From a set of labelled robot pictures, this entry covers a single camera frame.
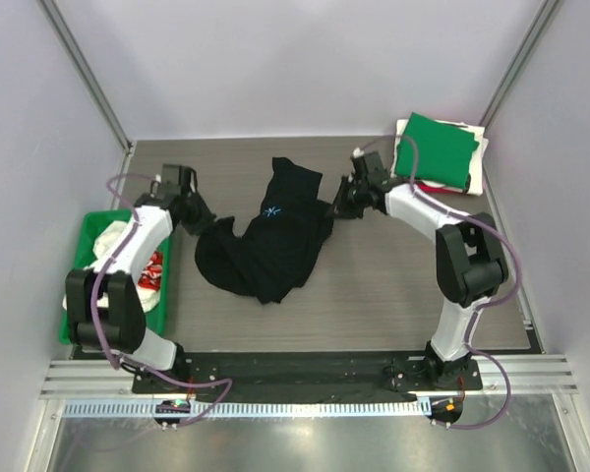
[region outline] wall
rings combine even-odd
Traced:
[[[22,470],[84,212],[122,151],[32,0],[0,1],[0,471]]]
[[[57,0],[133,139],[477,122],[541,0]]]
[[[490,140],[488,175],[536,322],[590,412],[590,0],[563,2]]]

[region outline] black t-shirt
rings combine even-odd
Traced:
[[[274,157],[272,164],[260,214],[245,234],[233,234],[233,216],[219,219],[199,238],[195,252],[209,283],[263,304],[279,303],[306,283],[333,224],[330,204],[317,199],[321,173],[286,157]]]

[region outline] blue logo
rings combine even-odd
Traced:
[[[282,208],[279,208],[277,206],[272,206],[271,208],[267,208],[265,211],[263,211],[263,213],[265,214],[265,216],[267,218],[270,218],[272,216],[276,216],[281,211],[282,211]]]

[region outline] white panel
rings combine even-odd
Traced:
[[[86,211],[122,151],[36,2],[0,1],[0,471],[22,470]]]
[[[540,0],[58,0],[133,139],[477,122]]]
[[[547,348],[590,410],[590,0],[563,2],[485,159]]]

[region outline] gray wood tabletop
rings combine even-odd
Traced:
[[[258,214],[271,177],[271,158],[287,156],[322,172],[320,198],[331,202],[341,174],[351,170],[359,137],[261,138],[138,142],[129,171],[154,175],[163,163],[190,165],[199,190],[219,217],[234,215],[242,234]],[[378,146],[391,161],[391,141]],[[147,187],[129,180],[124,195]],[[469,212],[489,210],[485,197],[443,196]],[[281,304],[262,306],[207,283],[195,265],[197,238],[173,235],[165,335],[190,351],[317,351],[422,349],[435,332],[443,295],[437,287],[435,248],[404,222],[373,210],[363,220],[336,221],[303,288]],[[499,296],[510,284],[501,289]],[[487,310],[475,345],[529,346],[517,301]]]

